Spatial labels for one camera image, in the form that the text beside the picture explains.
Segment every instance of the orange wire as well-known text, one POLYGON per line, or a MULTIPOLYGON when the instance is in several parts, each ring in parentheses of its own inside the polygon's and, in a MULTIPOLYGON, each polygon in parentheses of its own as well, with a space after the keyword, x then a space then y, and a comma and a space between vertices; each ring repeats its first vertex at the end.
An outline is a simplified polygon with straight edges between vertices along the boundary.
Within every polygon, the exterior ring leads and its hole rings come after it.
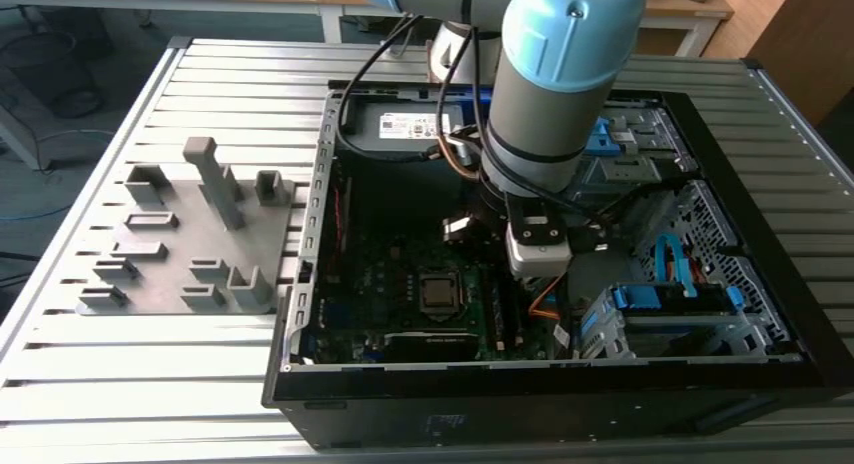
POLYGON ((561 276, 558 276, 558 278, 553 281, 553 283, 549 284, 549 287, 546 288, 544 293, 540 295, 540 297, 537 299, 534 299, 534 302, 532 303, 532 307, 529 307, 529 315, 540 316, 540 317, 548 317, 549 319, 554 319, 556 321, 561 320, 561 316, 558 315, 557 312, 541 311, 538 309, 538 307, 544 303, 544 301, 546 300, 546 296, 549 295, 549 293, 553 291, 553 289, 556 288, 556 286, 561 282, 561 279, 564 279, 564 276, 566 276, 566 272, 564 274, 561 274, 561 276))

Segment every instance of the wooden cabinet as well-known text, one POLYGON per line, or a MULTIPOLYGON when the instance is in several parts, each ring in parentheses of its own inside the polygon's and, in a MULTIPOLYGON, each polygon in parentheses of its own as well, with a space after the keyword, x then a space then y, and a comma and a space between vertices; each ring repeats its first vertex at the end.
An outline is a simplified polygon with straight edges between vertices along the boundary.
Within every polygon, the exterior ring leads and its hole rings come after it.
POLYGON ((854 87, 854 0, 728 0, 736 17, 705 57, 760 60, 819 124, 854 87))

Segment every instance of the metal slotted table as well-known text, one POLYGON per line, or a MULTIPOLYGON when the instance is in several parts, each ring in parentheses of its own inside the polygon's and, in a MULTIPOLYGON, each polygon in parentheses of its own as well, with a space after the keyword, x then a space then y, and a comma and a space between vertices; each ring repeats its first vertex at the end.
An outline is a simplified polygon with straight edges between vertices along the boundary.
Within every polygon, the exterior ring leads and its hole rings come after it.
MULTIPOLYGON (((0 462, 581 462, 620 456, 609 462, 662 463, 685 454, 701 463, 851 462, 854 395, 708 438, 318 454, 279 412, 261 405, 273 315, 75 314, 79 280, 95 279, 93 254, 113 243, 105 226, 133 205, 122 185, 131 165, 159 163, 169 175, 191 175, 183 143, 210 135, 238 179, 279 170, 298 182, 305 208, 326 84, 350 78, 373 51, 174 41, 0 329, 0 462)), ((381 60, 369 77, 425 80, 425 62, 426 51, 413 48, 401 60, 381 60)), ((854 349, 854 181, 765 73, 739 61, 636 58, 620 87, 692 95, 854 349)), ((282 286, 297 273, 304 210, 293 213, 282 286)))

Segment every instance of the blue cable on floor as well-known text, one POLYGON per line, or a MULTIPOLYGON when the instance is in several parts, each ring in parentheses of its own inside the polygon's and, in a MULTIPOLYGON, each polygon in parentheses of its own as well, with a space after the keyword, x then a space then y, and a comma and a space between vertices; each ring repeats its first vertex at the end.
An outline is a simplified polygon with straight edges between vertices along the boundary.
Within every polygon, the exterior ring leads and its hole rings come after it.
POLYGON ((42 219, 43 217, 53 216, 54 214, 59 214, 63 211, 71 209, 71 204, 59 209, 54 209, 53 211, 43 212, 42 214, 34 214, 33 216, 0 216, 0 222, 17 222, 17 221, 33 221, 34 219, 42 219))

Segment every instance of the blue cable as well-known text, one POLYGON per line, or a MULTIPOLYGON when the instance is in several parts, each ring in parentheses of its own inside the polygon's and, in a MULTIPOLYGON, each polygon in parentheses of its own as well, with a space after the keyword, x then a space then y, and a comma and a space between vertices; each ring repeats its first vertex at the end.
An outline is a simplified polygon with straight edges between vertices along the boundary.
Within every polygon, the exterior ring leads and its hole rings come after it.
POLYGON ((18 222, 18 221, 33 221, 34 219, 42 219, 43 217, 53 216, 54 214, 59 214, 63 211, 71 209, 71 204, 66 207, 61 207, 59 209, 54 209, 53 211, 43 212, 42 214, 34 214, 31 216, 0 216, 0 222, 18 222))
POLYGON ((676 269, 677 281, 680 281, 685 287, 685 295, 686 297, 697 297, 697 288, 694 287, 694 279, 692 278, 692 266, 685 257, 685 251, 682 250, 682 241, 680 241, 676 234, 668 232, 658 236, 656 242, 656 280, 668 280, 668 260, 665 257, 668 247, 673 250, 673 267, 676 269))

